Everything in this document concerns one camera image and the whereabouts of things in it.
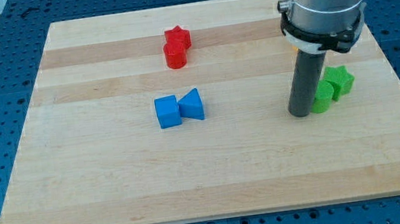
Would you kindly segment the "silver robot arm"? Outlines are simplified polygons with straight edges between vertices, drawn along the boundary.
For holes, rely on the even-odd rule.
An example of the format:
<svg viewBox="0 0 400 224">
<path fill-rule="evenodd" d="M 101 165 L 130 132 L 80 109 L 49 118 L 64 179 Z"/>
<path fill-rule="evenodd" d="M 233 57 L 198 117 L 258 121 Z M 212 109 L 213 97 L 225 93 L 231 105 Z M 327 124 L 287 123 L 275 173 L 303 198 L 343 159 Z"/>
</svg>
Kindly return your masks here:
<svg viewBox="0 0 400 224">
<path fill-rule="evenodd" d="M 346 53 L 364 25 L 364 0 L 280 0 L 281 31 L 300 52 Z"/>
</svg>

